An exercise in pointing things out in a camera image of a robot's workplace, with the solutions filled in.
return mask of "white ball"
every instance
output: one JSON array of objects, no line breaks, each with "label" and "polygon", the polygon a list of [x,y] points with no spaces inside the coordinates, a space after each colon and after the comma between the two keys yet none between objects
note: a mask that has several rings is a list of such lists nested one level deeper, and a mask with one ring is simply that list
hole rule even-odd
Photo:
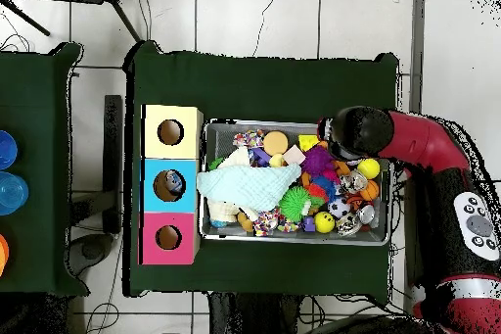
[{"label": "white ball", "polygon": [[344,197],[337,198],[334,202],[329,203],[329,213],[335,218],[341,218],[347,215],[351,210],[351,206],[346,203]]}]

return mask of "black cable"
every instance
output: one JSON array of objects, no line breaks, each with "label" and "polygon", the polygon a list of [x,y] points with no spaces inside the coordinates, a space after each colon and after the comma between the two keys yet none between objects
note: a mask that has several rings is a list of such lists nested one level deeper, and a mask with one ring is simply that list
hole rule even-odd
[{"label": "black cable", "polygon": [[257,51],[257,46],[259,46],[259,40],[261,38],[261,31],[262,31],[262,27],[264,26],[264,13],[266,12],[266,10],[268,10],[270,8],[270,6],[273,4],[273,1],[275,1],[275,0],[271,0],[270,3],[266,6],[266,8],[261,13],[261,15],[262,15],[262,23],[261,23],[261,27],[259,28],[259,33],[257,34],[257,41],[255,43],[255,49],[254,49],[254,51],[252,53],[253,57],[255,56],[255,52]]}]

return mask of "table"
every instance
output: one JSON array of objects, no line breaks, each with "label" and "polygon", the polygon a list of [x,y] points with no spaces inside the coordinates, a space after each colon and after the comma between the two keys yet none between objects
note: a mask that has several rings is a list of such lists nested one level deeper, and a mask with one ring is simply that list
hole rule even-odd
[{"label": "table", "polygon": [[67,89],[81,46],[63,43],[48,55],[0,52],[0,128],[19,146],[7,171],[29,188],[24,206],[0,217],[10,257],[0,292],[86,295],[65,265],[69,234]]},{"label": "table", "polygon": [[205,119],[316,122],[353,105],[394,108],[398,61],[230,58],[172,52],[153,41],[127,55],[125,295],[221,291],[296,295],[368,294],[387,300],[388,246],[300,245],[202,240],[193,265],[139,265],[137,259],[142,104],[197,107]]}]

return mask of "purple toy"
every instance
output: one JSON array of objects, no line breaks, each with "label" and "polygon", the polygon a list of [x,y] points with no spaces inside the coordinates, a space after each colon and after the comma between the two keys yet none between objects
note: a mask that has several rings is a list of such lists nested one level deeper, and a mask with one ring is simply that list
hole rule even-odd
[{"label": "purple toy", "polygon": [[314,232],[315,230],[317,230],[315,228],[315,223],[313,221],[313,217],[312,216],[306,216],[302,220],[302,225],[304,227],[304,231],[305,232]]},{"label": "purple toy", "polygon": [[268,166],[271,157],[262,149],[260,148],[252,148],[254,151],[254,156],[257,158],[257,163],[261,167],[266,167]]},{"label": "purple toy", "polygon": [[325,148],[315,145],[304,153],[306,160],[301,164],[301,169],[312,178],[318,177],[325,169],[334,169],[333,158]]}]

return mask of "round hole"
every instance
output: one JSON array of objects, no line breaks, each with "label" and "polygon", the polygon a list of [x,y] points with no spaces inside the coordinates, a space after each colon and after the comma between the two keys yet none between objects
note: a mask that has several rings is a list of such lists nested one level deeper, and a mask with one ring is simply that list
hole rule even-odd
[{"label": "round hole", "polygon": [[186,181],[179,171],[167,169],[157,174],[153,182],[153,190],[157,197],[164,202],[175,202],[183,196],[186,190]]},{"label": "round hole", "polygon": [[179,144],[184,137],[183,125],[175,119],[166,119],[162,122],[157,133],[159,140],[165,145]]},{"label": "round hole", "polygon": [[162,249],[176,249],[181,244],[181,232],[176,226],[161,227],[156,234],[157,245]]}]

